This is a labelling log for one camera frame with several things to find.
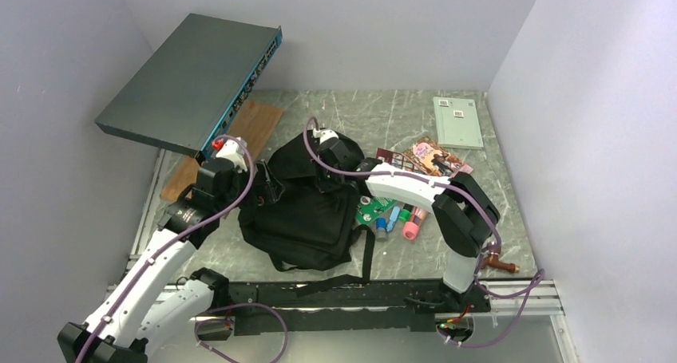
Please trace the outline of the black student backpack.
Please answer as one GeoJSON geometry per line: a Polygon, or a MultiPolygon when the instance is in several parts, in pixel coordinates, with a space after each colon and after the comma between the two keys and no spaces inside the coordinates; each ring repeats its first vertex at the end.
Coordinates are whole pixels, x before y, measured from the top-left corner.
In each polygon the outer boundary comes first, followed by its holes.
{"type": "Polygon", "coordinates": [[[369,283],[375,244],[374,232],[354,223],[361,197],[358,191],[352,187],[319,190],[317,163],[307,151],[305,140],[317,152],[319,145],[312,131],[306,131],[266,161],[283,184],[283,195],[274,204],[258,206],[250,190],[238,216],[244,241],[266,253],[279,272],[330,270],[351,261],[350,248],[361,235],[366,236],[366,245],[359,276],[344,274],[311,282],[295,289],[299,297],[369,283]]]}

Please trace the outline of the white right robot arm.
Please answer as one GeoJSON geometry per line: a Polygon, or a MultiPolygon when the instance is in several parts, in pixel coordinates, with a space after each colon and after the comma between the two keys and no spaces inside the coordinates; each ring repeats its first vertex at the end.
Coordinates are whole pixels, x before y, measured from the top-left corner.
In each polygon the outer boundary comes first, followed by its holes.
{"type": "Polygon", "coordinates": [[[501,215],[470,174],[426,176],[377,159],[364,159],[353,171],[342,170],[324,162],[309,140],[304,143],[311,158],[329,176],[356,180],[368,195],[394,199],[433,215],[450,248],[439,292],[441,303],[450,311],[459,311],[469,303],[484,254],[501,245],[497,230],[501,215]]]}

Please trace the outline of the green book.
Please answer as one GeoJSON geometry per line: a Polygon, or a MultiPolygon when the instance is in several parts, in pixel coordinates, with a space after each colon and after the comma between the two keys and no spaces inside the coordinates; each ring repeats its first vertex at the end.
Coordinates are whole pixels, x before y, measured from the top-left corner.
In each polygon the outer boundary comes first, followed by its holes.
{"type": "Polygon", "coordinates": [[[360,225],[369,225],[377,218],[384,216],[394,203],[392,199],[363,195],[358,201],[355,221],[360,225]]]}

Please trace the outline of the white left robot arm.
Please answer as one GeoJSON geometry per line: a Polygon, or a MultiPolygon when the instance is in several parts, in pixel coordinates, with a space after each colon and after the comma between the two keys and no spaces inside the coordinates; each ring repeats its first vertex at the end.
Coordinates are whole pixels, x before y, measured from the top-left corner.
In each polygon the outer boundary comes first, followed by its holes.
{"type": "Polygon", "coordinates": [[[146,362],[191,318],[217,315],[232,304],[230,283],[208,268],[192,273],[158,302],[169,279],[188,261],[220,220],[251,190],[256,165],[250,156],[217,156],[200,168],[189,198],[167,211],[139,261],[83,323],[68,322],[57,343],[68,362],[146,362]]]}

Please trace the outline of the pink marker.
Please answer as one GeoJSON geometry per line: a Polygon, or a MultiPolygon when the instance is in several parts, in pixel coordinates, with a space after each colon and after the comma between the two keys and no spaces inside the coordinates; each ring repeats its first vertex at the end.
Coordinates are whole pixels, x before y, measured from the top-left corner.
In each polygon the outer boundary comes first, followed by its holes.
{"type": "Polygon", "coordinates": [[[421,208],[414,208],[409,219],[405,222],[402,228],[402,236],[405,239],[413,240],[418,236],[422,222],[425,220],[427,212],[421,208]]]}

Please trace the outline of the light blue marker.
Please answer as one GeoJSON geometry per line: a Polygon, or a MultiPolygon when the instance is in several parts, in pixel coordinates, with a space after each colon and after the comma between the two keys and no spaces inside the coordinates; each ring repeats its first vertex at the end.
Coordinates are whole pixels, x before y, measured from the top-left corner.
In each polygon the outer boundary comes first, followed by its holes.
{"type": "Polygon", "coordinates": [[[394,229],[394,227],[397,224],[397,221],[399,219],[399,215],[400,215],[401,210],[402,209],[399,206],[393,206],[392,207],[392,210],[390,211],[388,220],[386,222],[386,232],[387,233],[390,233],[394,229]]]}

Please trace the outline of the green marker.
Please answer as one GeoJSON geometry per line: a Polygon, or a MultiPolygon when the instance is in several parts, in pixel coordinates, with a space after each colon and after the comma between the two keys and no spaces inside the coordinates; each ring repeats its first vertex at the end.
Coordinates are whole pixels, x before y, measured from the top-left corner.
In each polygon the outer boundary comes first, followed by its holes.
{"type": "Polygon", "coordinates": [[[411,213],[413,211],[414,207],[409,204],[405,204],[402,209],[400,210],[398,219],[404,223],[408,222],[410,220],[411,213]]]}

